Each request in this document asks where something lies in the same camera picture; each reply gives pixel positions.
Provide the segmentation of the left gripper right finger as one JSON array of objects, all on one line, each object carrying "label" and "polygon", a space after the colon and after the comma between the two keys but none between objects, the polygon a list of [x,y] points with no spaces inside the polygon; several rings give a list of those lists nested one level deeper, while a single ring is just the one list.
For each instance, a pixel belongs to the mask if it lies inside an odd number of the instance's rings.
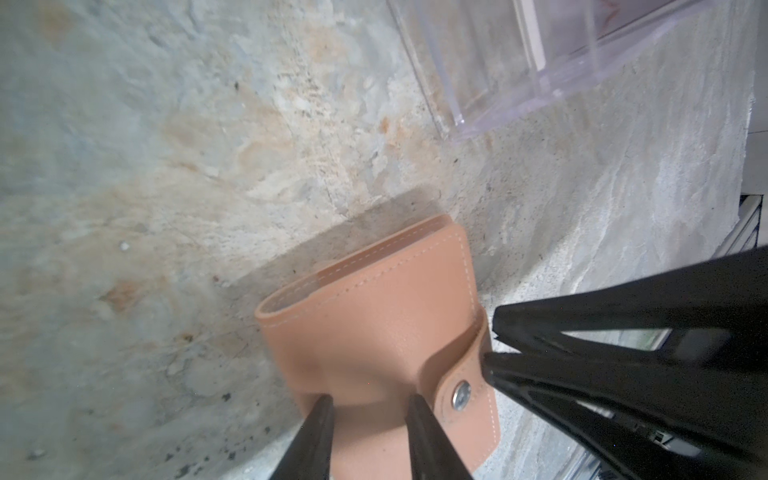
[{"label": "left gripper right finger", "polygon": [[472,479],[422,395],[409,397],[405,422],[413,480]]}]

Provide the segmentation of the clear acrylic card stand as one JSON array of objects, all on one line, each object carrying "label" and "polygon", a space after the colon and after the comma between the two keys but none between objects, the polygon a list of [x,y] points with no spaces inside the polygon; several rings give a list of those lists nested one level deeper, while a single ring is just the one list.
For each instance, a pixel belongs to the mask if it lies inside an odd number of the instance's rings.
[{"label": "clear acrylic card stand", "polygon": [[391,1],[428,110],[443,139],[485,133],[608,78],[707,1],[667,1],[538,71],[512,1]]}]

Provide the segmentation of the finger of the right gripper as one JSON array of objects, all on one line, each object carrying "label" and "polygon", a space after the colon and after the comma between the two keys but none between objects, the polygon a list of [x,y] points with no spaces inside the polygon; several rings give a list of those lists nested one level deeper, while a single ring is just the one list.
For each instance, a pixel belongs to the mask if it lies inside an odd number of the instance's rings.
[{"label": "finger of the right gripper", "polygon": [[486,381],[620,479],[764,479],[767,376],[488,353]]},{"label": "finger of the right gripper", "polygon": [[[670,329],[690,341],[644,351],[578,338],[578,333]],[[701,368],[767,366],[767,250],[720,257],[614,287],[502,305],[492,330],[523,353]]]}]

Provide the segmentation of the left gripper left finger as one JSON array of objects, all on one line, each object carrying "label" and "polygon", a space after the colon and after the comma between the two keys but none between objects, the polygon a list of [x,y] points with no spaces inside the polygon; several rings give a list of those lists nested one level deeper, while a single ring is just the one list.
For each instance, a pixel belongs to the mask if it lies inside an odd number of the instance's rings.
[{"label": "left gripper left finger", "polygon": [[270,476],[270,480],[328,480],[335,426],[333,398],[324,394]]}]

